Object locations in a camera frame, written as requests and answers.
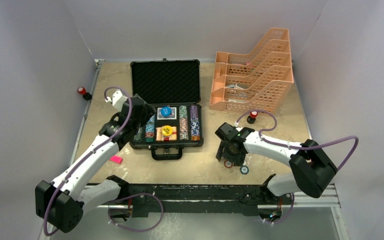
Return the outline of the red poker chip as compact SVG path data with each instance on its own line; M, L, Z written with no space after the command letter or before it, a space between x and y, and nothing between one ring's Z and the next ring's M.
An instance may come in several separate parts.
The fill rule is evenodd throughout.
M226 160L223 164L224 164L224 167L228 169L230 169L233 166L233 164L228 160Z

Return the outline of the blue round button chip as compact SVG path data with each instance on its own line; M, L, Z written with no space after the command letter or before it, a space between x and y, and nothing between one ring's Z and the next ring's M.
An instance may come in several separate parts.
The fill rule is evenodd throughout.
M172 109L169 106L164 106L159 110L162 117L169 117L172 114Z

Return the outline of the red gold card deck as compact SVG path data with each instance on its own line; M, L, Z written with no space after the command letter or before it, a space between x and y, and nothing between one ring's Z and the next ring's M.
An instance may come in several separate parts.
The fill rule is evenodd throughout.
M178 140L177 137L177 127L164 125L156 128L156 137L157 142L174 142Z

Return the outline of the yellow round button chip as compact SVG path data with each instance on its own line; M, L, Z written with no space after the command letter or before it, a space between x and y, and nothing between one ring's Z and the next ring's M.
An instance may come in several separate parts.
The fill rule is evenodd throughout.
M161 134L163 136L166 136L166 137L171 136L173 132L174 132L174 129L170 125L164 125L161 127Z

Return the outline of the blue playing card deck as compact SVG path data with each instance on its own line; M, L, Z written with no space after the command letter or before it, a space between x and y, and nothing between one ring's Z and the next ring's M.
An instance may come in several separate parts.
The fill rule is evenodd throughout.
M176 120L177 119L177 108L176 107L158 107L157 108L157 120Z

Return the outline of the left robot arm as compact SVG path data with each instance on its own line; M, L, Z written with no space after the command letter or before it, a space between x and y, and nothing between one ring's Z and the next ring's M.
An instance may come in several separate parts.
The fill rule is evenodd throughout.
M43 233L49 237L57 231L73 230L83 215L105 202L118 205L129 199L127 188L113 180L105 180L88 190L87 183L126 144L133 141L156 109L139 95L113 96L110 103L117 112L99 130L86 151L51 182L42 180L34 190L35 212L43 219Z

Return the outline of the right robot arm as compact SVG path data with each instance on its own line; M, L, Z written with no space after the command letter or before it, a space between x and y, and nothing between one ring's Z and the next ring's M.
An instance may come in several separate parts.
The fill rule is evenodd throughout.
M215 135L220 139L216 158L225 160L228 167L239 166L244 175L249 173L245 163L248 154L267 157L291 169L290 173L274 175L262 185L260 196L268 204L295 192L319 198L338 172L320 145L311 139L304 143L284 141L226 122Z

